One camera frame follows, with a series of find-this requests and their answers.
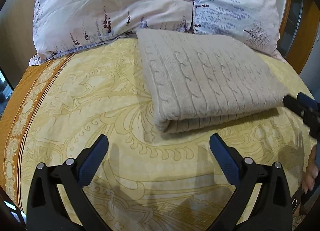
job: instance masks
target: bed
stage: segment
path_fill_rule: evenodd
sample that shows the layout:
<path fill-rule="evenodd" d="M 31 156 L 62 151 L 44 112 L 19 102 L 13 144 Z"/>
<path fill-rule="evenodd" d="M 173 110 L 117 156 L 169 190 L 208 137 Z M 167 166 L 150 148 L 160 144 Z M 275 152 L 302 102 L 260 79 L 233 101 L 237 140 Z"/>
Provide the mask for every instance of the bed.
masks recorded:
<path fill-rule="evenodd" d="M 312 96 L 288 63 L 258 55 L 290 94 Z M 177 134 L 158 132 L 152 113 L 137 39 L 28 67 L 0 122 L 0 185 L 25 212 L 39 162 L 61 164 L 105 134 L 109 151 L 84 191 L 113 230 L 205 230 L 235 189 L 209 150 L 213 133 L 256 163 L 281 162 L 291 195 L 315 145 L 302 120 L 283 107 Z M 249 217 L 259 188 L 240 221 Z"/>

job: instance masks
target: beige knit blanket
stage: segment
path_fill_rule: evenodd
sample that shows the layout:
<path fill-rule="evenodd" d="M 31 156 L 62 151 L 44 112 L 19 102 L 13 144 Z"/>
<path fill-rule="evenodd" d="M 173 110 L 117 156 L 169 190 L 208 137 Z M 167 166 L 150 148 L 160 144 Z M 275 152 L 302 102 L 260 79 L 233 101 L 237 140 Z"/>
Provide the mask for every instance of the beige knit blanket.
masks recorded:
<path fill-rule="evenodd" d="M 162 132 L 182 132 L 282 105 L 286 87 L 249 47 L 228 36 L 137 32 L 143 74 Z"/>

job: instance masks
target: human hand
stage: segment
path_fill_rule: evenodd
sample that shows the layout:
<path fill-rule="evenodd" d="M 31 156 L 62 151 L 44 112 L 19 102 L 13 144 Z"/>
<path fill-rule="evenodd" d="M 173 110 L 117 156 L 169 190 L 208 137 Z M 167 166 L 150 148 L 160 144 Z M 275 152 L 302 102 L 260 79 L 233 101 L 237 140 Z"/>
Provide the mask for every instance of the human hand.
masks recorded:
<path fill-rule="evenodd" d="M 315 179 L 319 173 L 319 169 L 315 163 L 316 154 L 317 154 L 317 149 L 316 149 L 316 146 L 314 146 L 311 150 L 311 154 L 308 160 L 308 166 L 307 166 L 306 172 L 304 173 L 304 178 L 302 181 L 302 189 L 305 194 L 308 192 L 308 190 L 313 190 L 315 186 Z"/>

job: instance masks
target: floral pillow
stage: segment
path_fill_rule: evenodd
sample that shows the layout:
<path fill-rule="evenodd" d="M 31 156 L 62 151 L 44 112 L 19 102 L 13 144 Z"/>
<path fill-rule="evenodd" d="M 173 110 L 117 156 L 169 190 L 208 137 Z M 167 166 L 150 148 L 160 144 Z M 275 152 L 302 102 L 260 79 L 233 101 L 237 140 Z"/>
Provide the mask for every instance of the floral pillow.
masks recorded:
<path fill-rule="evenodd" d="M 30 64 L 91 48 L 138 28 L 190 29 L 193 0 L 35 0 Z"/>
<path fill-rule="evenodd" d="M 223 34 L 276 55 L 280 19 L 276 0 L 196 0 L 195 34 Z"/>

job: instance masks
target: metal screw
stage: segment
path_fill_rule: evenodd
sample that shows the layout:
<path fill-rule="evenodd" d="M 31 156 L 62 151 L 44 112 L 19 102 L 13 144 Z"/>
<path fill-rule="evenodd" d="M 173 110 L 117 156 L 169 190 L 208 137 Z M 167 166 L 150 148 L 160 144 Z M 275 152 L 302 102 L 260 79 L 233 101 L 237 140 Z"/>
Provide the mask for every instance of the metal screw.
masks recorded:
<path fill-rule="evenodd" d="M 37 165 L 37 168 L 38 168 L 39 170 L 41 170 L 43 167 L 44 167 L 44 163 L 43 163 L 43 162 L 41 162 L 41 163 L 39 163 L 39 164 Z"/>
<path fill-rule="evenodd" d="M 244 158 L 244 162 L 246 164 L 252 164 L 253 163 L 253 159 L 251 159 L 250 157 L 246 157 L 246 158 Z"/>
<path fill-rule="evenodd" d="M 75 159 L 73 159 L 73 158 L 69 158 L 69 159 L 67 159 L 66 160 L 66 165 L 72 165 L 73 163 L 75 162 Z"/>
<path fill-rule="evenodd" d="M 282 167 L 282 165 L 281 165 L 281 163 L 279 163 L 279 162 L 275 162 L 275 167 L 276 167 L 277 169 L 280 169 L 280 168 Z"/>

